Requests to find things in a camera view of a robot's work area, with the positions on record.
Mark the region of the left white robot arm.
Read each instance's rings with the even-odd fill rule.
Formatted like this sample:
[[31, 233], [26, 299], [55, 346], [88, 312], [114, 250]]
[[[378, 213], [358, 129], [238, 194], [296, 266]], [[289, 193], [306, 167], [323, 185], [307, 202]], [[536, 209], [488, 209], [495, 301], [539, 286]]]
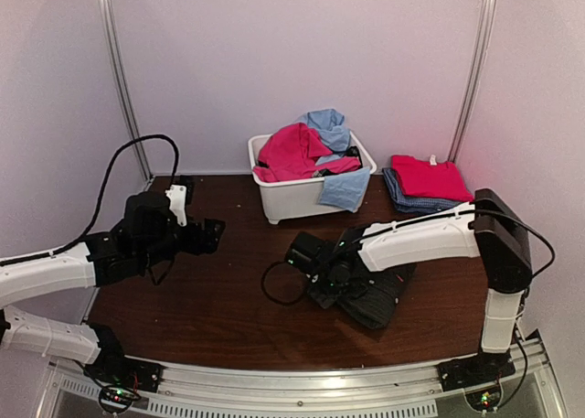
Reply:
[[71, 325], [19, 310], [25, 299], [76, 288], [101, 288], [154, 275], [179, 253], [211, 254], [226, 228], [222, 220], [197, 222], [186, 214], [186, 189], [146, 191], [127, 198], [112, 230], [88, 233], [70, 246], [1, 262], [1, 348], [74, 360], [96, 369], [112, 385], [131, 378], [131, 364], [115, 333], [102, 325]]

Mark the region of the red t-shirt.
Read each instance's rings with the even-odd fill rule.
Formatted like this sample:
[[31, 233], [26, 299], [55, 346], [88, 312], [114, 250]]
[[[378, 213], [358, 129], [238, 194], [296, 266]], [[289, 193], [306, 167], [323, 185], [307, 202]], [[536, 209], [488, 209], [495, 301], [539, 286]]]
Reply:
[[396, 173], [406, 196], [459, 202], [473, 200], [473, 194], [465, 186], [459, 169], [451, 162], [432, 163], [409, 155], [394, 155], [390, 168]]

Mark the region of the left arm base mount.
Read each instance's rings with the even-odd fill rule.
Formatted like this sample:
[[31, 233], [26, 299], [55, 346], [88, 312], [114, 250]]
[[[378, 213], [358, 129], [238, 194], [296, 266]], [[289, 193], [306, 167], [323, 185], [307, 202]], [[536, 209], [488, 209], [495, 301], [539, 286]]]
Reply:
[[153, 393], [157, 393], [163, 372], [160, 364], [127, 357], [98, 359], [84, 369], [96, 380]]

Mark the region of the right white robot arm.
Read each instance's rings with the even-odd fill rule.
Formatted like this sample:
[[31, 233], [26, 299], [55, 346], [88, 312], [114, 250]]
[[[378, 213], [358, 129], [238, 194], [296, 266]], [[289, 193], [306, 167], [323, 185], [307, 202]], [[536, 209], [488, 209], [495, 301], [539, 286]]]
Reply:
[[386, 327], [416, 265], [479, 258], [488, 292], [474, 381], [485, 383], [508, 359], [522, 299], [533, 280], [528, 228], [491, 189], [446, 211], [345, 230], [338, 241], [302, 231], [285, 263], [304, 274], [307, 294], [323, 309], [340, 306], [369, 329]]

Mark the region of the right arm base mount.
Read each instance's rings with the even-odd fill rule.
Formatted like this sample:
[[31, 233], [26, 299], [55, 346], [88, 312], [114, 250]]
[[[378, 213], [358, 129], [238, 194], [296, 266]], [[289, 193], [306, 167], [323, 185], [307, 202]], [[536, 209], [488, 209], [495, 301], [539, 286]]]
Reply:
[[509, 353], [483, 353], [451, 359], [437, 365], [443, 391], [455, 391], [479, 384], [496, 382], [514, 375], [516, 368]]

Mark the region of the black striped shirt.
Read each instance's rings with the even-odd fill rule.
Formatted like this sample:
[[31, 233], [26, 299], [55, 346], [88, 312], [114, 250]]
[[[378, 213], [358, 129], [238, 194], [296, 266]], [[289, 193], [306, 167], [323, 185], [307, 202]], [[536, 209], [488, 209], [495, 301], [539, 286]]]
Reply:
[[340, 296], [336, 305], [361, 327], [371, 330], [385, 328], [416, 268], [416, 263], [408, 263], [372, 273], [357, 293]]

